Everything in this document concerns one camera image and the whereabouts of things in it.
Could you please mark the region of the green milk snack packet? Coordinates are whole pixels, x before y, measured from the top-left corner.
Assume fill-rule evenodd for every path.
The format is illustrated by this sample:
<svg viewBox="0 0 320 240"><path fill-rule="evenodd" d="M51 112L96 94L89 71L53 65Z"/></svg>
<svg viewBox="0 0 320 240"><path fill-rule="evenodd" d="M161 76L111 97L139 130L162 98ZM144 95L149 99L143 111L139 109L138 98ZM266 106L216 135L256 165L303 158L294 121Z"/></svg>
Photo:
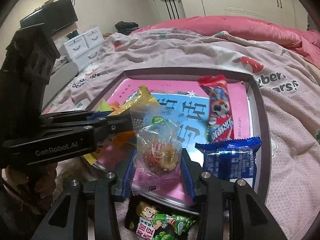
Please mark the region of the green milk snack packet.
<svg viewBox="0 0 320 240"><path fill-rule="evenodd" d="M113 105L109 105L105 99L101 100L100 105L96 109L96 111L99 111L99 112L112 112L114 110L115 110L115 107Z"/></svg>

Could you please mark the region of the blue foil snack packet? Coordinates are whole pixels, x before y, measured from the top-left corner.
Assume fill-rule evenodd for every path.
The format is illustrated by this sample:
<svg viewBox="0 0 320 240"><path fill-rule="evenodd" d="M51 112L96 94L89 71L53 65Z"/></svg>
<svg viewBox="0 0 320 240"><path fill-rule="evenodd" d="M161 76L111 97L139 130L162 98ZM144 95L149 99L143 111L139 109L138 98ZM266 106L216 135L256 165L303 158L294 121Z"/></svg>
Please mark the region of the blue foil snack packet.
<svg viewBox="0 0 320 240"><path fill-rule="evenodd" d="M195 144L203 154L203 170L225 181L243 179L254 186L257 174L256 153L260 137L235 139L211 144Z"/></svg>

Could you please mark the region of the black green cartoon snack packet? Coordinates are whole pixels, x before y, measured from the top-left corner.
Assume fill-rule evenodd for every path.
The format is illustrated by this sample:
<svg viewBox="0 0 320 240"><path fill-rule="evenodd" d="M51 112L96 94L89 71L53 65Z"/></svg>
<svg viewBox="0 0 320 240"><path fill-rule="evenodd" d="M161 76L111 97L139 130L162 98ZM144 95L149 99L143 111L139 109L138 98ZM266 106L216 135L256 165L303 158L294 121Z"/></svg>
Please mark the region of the black green cartoon snack packet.
<svg viewBox="0 0 320 240"><path fill-rule="evenodd" d="M196 222L193 215L136 195L130 197L124 225L141 239L187 239Z"/></svg>

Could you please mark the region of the orange yellow snack packet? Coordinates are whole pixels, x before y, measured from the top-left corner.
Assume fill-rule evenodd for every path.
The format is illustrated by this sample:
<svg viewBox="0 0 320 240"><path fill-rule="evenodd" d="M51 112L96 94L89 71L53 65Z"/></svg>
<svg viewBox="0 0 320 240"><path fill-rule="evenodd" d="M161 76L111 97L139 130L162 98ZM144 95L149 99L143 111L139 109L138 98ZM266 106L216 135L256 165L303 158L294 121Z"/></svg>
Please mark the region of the orange yellow snack packet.
<svg viewBox="0 0 320 240"><path fill-rule="evenodd" d="M114 111L107 115L109 118L108 122L111 125L120 126L123 123L129 124L130 128L126 128L124 131L130 131L132 130L132 124L131 121L129 121L130 108L144 108L145 106L159 107L160 104L156 98L151 95L149 89L145 85L140 85L135 96L127 100L121 106L118 106Z"/></svg>

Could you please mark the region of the red blue candy stick packet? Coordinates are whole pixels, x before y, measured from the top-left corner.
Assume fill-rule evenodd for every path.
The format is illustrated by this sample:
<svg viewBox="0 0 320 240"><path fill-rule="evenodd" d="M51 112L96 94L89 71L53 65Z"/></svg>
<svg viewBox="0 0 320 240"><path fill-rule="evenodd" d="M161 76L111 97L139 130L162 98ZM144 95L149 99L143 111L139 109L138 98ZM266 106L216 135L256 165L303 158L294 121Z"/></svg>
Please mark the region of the red blue candy stick packet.
<svg viewBox="0 0 320 240"><path fill-rule="evenodd" d="M209 96L208 141L214 143L233 140L234 122L225 76L204 76L198 83Z"/></svg>

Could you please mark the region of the clear round pastry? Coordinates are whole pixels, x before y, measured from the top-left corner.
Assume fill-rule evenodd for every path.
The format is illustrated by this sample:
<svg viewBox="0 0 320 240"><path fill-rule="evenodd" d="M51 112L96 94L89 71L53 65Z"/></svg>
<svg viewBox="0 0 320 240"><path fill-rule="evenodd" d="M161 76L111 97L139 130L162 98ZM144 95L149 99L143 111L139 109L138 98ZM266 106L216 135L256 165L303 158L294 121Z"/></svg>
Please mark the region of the clear round pastry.
<svg viewBox="0 0 320 240"><path fill-rule="evenodd" d="M133 194L167 191L180 182L182 143L178 139L185 115L171 107L130 109L136 134Z"/></svg>

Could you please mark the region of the white drawer cabinet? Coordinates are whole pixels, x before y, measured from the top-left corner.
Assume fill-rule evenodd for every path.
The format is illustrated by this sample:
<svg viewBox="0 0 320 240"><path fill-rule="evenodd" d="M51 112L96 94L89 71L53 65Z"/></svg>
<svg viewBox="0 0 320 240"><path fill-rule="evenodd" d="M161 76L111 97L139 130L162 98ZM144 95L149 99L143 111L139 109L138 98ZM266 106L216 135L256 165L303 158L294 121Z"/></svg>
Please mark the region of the white drawer cabinet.
<svg viewBox="0 0 320 240"><path fill-rule="evenodd" d="M103 42L99 27L94 27L63 43L59 52L68 62L74 62L81 72L96 60Z"/></svg>

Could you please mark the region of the dark cardboard box tray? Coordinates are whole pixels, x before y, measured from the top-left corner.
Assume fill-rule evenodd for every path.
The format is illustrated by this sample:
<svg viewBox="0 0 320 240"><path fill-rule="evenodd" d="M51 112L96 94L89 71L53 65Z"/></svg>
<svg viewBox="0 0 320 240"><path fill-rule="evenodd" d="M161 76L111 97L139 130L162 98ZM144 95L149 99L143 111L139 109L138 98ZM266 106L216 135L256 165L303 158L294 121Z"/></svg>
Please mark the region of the dark cardboard box tray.
<svg viewBox="0 0 320 240"><path fill-rule="evenodd" d="M86 107L93 110L94 106L104 95L111 95L116 90L116 85L126 78L134 80L169 80L169 81L198 81L202 76L219 75L226 77L228 84L242 81L246 86L248 104L251 109L252 137L259 136L262 146L256 154L257 174L255 177L254 190L263 202L266 201L270 184L271 173L271 138L267 114L259 86L250 74L195 67L171 67L171 68L146 68L134 70L122 70Z"/></svg>

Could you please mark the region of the pink blue book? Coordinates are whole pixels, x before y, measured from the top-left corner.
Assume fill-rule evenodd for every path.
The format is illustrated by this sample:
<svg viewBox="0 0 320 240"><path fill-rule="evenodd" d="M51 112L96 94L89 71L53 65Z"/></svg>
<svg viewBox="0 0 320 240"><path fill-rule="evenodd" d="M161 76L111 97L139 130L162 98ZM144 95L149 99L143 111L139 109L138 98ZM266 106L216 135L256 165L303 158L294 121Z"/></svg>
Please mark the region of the pink blue book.
<svg viewBox="0 0 320 240"><path fill-rule="evenodd" d="M174 108L185 115L187 119L180 126L178 139L187 149L191 160L202 165L203 154L195 148L195 144L207 143L208 95L196 81L126 78L116 85L116 90L111 95L104 95L103 99L116 108L132 98L140 85L145 85L160 105ZM235 139L249 138L252 136L252 119L245 83L242 81L229 83L228 91L234 120L234 137ZM94 106L94 110L100 105L101 100Z"/></svg>

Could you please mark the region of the dark folded clothes pile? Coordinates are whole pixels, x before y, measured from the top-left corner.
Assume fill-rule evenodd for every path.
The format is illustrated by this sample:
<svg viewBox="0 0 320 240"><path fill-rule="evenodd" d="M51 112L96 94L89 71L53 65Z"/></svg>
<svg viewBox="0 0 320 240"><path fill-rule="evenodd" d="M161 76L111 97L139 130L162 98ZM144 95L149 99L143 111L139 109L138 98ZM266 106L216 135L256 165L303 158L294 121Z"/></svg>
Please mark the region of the dark folded clothes pile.
<svg viewBox="0 0 320 240"><path fill-rule="evenodd" d="M115 28L118 33L121 33L123 35L130 35L133 31L139 29L139 25L135 22L118 22L115 24Z"/></svg>

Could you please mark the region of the pink strawberry bear blanket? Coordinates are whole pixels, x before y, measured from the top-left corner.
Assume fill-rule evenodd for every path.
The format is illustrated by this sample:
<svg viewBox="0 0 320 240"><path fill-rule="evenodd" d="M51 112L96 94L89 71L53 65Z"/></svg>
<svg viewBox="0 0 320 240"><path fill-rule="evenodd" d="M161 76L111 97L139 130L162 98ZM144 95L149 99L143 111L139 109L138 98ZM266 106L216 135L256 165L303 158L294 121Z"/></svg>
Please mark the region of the pink strawberry bear blanket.
<svg viewBox="0 0 320 240"><path fill-rule="evenodd" d="M306 39L293 43L231 30L148 27L108 37L98 67L79 75L46 112L85 109L122 71L204 67L252 74L263 96L275 151L267 207L288 239L302 239L319 213L319 64Z"/></svg>

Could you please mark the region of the pink quilt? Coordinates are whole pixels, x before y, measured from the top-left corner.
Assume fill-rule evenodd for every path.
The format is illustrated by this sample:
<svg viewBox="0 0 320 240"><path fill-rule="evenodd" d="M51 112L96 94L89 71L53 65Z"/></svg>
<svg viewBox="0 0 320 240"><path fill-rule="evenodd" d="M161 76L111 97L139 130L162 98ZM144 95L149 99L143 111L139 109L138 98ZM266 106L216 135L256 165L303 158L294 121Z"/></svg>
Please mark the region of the pink quilt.
<svg viewBox="0 0 320 240"><path fill-rule="evenodd" d="M183 29L202 36L212 36L227 31L246 40L271 41L319 67L319 32L315 30L301 31L243 16L197 16L150 25L139 28L134 33L161 28Z"/></svg>

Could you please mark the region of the white wardrobe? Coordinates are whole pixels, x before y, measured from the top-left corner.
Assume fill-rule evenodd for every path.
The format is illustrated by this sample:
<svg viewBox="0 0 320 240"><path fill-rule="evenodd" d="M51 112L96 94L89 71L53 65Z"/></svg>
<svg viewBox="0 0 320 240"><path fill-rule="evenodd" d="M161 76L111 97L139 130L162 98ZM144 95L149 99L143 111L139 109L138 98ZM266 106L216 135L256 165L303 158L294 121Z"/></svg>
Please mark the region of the white wardrobe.
<svg viewBox="0 0 320 240"><path fill-rule="evenodd" d="M299 0L181 0L186 17L244 16L306 31L308 12Z"/></svg>

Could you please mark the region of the black wall television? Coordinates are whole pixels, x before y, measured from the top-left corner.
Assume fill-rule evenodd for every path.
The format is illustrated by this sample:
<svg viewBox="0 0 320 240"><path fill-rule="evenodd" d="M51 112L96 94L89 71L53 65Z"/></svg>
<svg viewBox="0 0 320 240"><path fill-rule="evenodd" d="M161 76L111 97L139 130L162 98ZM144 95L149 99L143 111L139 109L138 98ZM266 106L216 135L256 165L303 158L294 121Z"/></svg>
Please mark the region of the black wall television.
<svg viewBox="0 0 320 240"><path fill-rule="evenodd" d="M21 28L36 24L44 24L46 30L54 35L78 21L72 0L58 0L49 3L40 9L34 10L28 16L20 20Z"/></svg>

